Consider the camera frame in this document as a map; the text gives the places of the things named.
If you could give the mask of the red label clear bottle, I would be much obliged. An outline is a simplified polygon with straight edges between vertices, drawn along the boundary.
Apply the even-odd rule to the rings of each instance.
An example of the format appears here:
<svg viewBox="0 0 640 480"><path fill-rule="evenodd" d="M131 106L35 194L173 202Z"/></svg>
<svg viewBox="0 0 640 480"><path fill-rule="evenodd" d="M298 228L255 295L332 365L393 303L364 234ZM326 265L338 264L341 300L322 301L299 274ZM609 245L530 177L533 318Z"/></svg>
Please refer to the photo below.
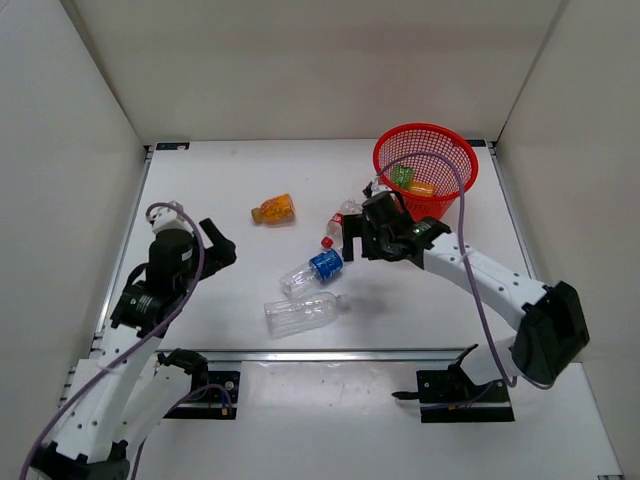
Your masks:
<svg viewBox="0 0 640 480"><path fill-rule="evenodd" d="M339 251L343 246L342 226L346 215L359 214L361 205L355 199L344 201L326 225L326 232L320 244L323 249Z"/></svg>

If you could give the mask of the blue label clear bottle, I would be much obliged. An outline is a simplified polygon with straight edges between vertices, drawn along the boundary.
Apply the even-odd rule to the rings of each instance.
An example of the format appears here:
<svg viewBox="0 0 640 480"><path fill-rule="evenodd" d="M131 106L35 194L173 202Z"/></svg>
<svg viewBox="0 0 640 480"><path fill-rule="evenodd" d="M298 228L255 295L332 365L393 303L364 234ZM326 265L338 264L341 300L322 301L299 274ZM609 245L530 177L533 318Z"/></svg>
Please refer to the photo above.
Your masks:
<svg viewBox="0 0 640 480"><path fill-rule="evenodd" d="M343 267L340 254L334 249L329 249L283 275L279 279L279 284L287 297L297 298L313 288L330 282Z"/></svg>

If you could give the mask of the orange bottle with orange cap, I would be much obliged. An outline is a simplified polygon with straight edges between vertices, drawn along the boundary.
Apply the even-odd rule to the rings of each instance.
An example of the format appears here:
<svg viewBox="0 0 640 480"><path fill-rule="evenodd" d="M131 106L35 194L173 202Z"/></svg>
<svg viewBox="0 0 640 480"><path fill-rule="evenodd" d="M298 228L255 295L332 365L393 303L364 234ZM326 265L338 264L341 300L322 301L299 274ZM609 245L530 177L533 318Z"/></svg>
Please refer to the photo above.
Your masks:
<svg viewBox="0 0 640 480"><path fill-rule="evenodd" d="M428 183L411 182L409 184L408 191L414 195L433 197L435 195L436 188L434 185Z"/></svg>

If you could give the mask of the green plastic bottle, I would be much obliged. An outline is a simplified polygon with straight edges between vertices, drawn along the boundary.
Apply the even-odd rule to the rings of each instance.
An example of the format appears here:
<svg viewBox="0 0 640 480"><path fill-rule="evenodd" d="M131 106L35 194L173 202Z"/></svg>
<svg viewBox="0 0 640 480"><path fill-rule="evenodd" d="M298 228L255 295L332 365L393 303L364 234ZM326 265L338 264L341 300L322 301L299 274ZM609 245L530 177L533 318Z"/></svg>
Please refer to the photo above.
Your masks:
<svg viewBox="0 0 640 480"><path fill-rule="evenodd" d="M391 168L390 180L398 190L408 190L414 178L415 170L400 163Z"/></svg>

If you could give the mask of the orange juice bottle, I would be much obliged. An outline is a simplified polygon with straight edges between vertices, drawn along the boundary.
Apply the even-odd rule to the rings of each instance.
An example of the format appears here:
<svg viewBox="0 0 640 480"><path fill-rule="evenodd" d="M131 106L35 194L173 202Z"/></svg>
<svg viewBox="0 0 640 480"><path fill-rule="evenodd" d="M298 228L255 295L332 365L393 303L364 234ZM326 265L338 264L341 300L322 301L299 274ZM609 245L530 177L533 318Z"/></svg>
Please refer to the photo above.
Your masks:
<svg viewBox="0 0 640 480"><path fill-rule="evenodd" d="M256 224L275 225L292 221L294 217L295 206L289 193L267 199L251 210L251 218Z"/></svg>

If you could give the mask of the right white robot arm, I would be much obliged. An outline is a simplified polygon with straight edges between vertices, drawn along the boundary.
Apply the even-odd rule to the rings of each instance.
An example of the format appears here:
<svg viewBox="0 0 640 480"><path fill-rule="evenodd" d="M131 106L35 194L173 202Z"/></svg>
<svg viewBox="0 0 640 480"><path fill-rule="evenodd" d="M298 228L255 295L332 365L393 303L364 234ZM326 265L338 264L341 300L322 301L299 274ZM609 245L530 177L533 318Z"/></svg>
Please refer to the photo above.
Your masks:
<svg viewBox="0 0 640 480"><path fill-rule="evenodd" d="M497 380L524 379L551 388L590 341L577 290L520 275L469 247L460 231L425 217L414 220L392 192L367 199L343 219L343 258L354 259L360 239L368 260L409 261L472 295L486 342L463 351L450 365L449 387L470 400Z"/></svg>

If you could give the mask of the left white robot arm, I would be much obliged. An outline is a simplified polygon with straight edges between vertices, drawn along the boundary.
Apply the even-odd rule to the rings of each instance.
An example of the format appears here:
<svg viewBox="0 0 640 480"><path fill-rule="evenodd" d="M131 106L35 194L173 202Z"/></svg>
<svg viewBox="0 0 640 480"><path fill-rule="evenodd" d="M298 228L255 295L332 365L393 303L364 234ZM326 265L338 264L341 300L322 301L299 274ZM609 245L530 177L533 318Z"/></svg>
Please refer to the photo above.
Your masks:
<svg viewBox="0 0 640 480"><path fill-rule="evenodd" d="M146 262L128 276L104 331L94 376L76 388L35 441L21 476L46 479L134 477L144 441L156 424L188 400L220 393L223 415L233 401L209 381L195 351L158 347L195 286L236 260L235 244L208 218L194 223L159 213Z"/></svg>

